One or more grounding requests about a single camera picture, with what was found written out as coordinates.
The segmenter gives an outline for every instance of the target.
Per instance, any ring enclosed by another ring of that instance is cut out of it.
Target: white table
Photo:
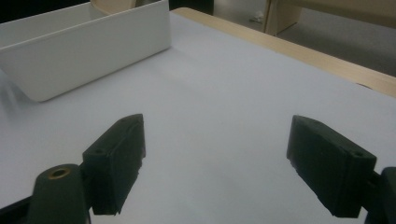
[[[0,79],[0,207],[116,120],[145,119],[122,213],[97,223],[363,223],[321,205],[286,159],[291,117],[318,119],[395,165],[396,99],[171,15],[172,48],[45,103]]]

